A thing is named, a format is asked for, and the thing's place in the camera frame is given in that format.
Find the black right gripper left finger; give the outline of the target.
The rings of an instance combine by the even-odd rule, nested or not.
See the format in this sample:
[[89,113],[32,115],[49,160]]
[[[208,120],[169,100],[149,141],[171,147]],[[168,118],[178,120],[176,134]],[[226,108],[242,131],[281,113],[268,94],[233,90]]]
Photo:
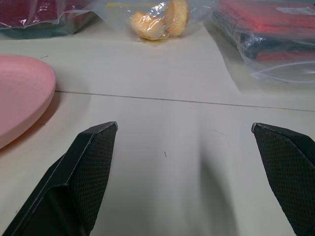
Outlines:
[[90,236],[109,179],[115,121],[79,133],[2,236]]

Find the clear bag of pastries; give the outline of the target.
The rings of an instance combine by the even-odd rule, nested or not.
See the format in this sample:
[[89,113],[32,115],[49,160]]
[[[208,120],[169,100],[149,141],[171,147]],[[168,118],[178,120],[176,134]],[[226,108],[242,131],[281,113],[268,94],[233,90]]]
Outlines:
[[198,30],[218,0],[94,0],[92,10],[112,29],[160,41]]

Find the pink plate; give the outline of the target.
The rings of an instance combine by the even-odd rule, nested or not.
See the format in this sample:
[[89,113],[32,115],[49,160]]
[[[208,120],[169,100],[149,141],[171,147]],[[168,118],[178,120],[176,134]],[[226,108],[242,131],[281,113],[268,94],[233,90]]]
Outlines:
[[0,55],[0,149],[43,115],[56,87],[53,69],[27,56]]

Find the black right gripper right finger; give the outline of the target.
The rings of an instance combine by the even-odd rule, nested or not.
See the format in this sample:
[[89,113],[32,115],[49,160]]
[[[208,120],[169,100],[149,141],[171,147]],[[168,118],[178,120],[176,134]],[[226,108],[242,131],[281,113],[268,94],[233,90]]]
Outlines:
[[315,141],[263,123],[252,133],[269,185],[297,236],[315,236]]

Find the bagged red and navy cloths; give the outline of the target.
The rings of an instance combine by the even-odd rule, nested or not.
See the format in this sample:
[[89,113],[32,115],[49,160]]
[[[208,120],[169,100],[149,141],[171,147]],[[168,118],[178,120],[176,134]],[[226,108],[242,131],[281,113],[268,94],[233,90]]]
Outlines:
[[218,0],[211,21],[253,78],[315,85],[315,0]]

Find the bagged maroon and green cloths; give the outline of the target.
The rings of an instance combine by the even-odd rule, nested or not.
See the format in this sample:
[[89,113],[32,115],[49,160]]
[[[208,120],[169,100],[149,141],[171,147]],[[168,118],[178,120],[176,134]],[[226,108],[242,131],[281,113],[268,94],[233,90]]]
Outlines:
[[75,34],[110,0],[0,0],[0,35],[13,39]]

